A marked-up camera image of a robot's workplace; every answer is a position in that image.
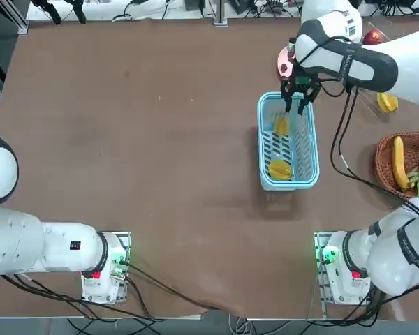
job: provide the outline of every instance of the brown woven basket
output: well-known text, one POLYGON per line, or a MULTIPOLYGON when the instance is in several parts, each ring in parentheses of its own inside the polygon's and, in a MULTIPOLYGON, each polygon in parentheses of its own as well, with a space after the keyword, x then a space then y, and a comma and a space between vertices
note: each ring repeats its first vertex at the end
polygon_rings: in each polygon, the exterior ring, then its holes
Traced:
POLYGON ((419 131, 407 131, 386 136, 379 142, 374 155, 374 169, 378 180, 386 189, 409 199, 417 195, 417 188, 402 192, 392 173, 392 147, 395 136, 402 137, 404 142, 405 171, 408 173, 419 164, 419 131))

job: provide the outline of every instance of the light blue plastic basket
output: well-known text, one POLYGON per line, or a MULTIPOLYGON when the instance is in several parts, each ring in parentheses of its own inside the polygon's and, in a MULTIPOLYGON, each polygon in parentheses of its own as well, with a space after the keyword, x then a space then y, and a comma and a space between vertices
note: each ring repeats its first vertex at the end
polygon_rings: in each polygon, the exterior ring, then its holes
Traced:
POLYGON ((311 188, 320 175, 318 148, 316 146, 314 111, 308 104, 298 115, 297 107, 302 94, 294 94, 290 110, 288 136, 273 132, 273 122, 285 115, 286 102, 281 92, 268 92, 258 101, 258 141, 260 183, 266 191, 292 191, 311 188), (288 181, 277 181, 268 173, 274 159, 285 160, 292 167, 288 181))

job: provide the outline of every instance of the apple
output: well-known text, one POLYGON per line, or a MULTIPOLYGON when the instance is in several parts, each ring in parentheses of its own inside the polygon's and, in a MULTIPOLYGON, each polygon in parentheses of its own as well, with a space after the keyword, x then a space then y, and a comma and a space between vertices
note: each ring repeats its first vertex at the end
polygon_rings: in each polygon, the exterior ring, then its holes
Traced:
POLYGON ((375 44, 380 44, 382 42, 383 42, 383 35, 377 29, 369 31, 365 35, 365 37, 363 37, 363 45, 375 45, 375 44))

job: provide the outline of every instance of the brown table surface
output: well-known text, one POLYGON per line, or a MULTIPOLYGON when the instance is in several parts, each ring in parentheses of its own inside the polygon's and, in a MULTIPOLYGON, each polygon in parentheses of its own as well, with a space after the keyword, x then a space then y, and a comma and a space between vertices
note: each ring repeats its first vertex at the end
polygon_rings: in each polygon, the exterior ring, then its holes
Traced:
MULTIPOLYGON (((392 21, 374 24, 391 38, 419 29, 418 18, 392 21)), ((226 29, 202 20, 31 27, 18 38, 0 105, 0 136, 20 160, 6 206, 131 231, 132 261, 200 302, 252 318, 306 318, 314 232, 367 227, 396 203, 331 168, 345 97, 325 94, 314 104, 316 185, 261 189, 256 103, 279 89, 276 58, 298 27, 297 19, 231 20, 226 29)), ((376 143, 411 129, 419 130, 419 107, 401 102, 383 122, 359 102, 344 154, 373 179, 376 143)), ((37 278, 80 294, 75 275, 37 278)), ((203 311, 139 283, 155 315, 203 311)), ((140 312, 135 295, 122 308, 140 312)), ((385 312, 419 320, 419 291, 385 312)), ((329 308, 331 318, 345 314, 329 308)), ((0 279, 0 316, 42 315, 77 313, 0 279)), ((321 316, 316 290, 311 318, 321 316)))

